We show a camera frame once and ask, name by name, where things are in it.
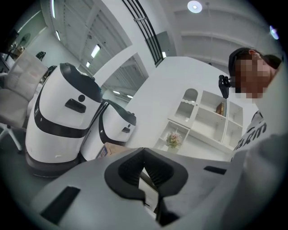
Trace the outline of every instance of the ceiling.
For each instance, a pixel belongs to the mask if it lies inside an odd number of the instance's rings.
[[[51,1],[41,0],[47,26],[59,31],[61,43],[91,75],[127,47],[120,36],[122,31],[111,23],[114,18],[109,18],[97,7],[98,1],[57,0],[56,18],[53,18]],[[225,73],[228,73],[230,53],[240,47],[254,47],[264,54],[282,56],[278,41],[269,33],[269,25],[246,1],[198,1],[203,7],[200,13],[188,10],[189,0],[140,0],[156,33],[167,30],[178,56],[211,63]],[[92,58],[96,44],[101,50]],[[133,96],[145,80],[135,59],[131,58],[105,82],[104,87]]]
[[[119,31],[111,23],[113,19],[108,18],[93,0],[55,0],[55,18],[52,17],[50,3],[51,1],[41,1],[47,26],[52,31],[59,32],[61,43],[81,62],[89,74],[94,75],[112,57],[127,47]],[[101,49],[95,58],[92,58],[91,53],[97,44]],[[132,57],[115,71],[103,86],[134,96],[145,80]]]
[[[240,47],[282,56],[278,41],[269,33],[269,25],[244,0],[198,0],[202,5],[200,13],[188,10],[189,0],[162,2],[173,13],[175,26],[170,29],[180,35],[178,55],[211,63],[226,73],[230,53]]]

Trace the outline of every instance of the flower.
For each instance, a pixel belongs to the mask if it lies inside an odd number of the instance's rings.
[[[176,148],[181,145],[181,135],[176,132],[171,132],[166,139],[167,145],[171,148]]]

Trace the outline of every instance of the white robot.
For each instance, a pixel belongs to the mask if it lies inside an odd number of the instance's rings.
[[[78,153],[102,103],[94,79],[69,63],[45,82],[29,117],[26,160],[35,175],[57,177],[79,163]]]
[[[85,160],[93,160],[106,142],[124,146],[136,126],[136,117],[118,104],[104,100],[89,129],[80,152]]]

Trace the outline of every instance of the white chair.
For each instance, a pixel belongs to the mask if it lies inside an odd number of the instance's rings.
[[[9,134],[19,151],[22,147],[11,127],[22,128],[28,104],[47,69],[38,58],[24,51],[4,77],[4,88],[0,89],[0,141]]]

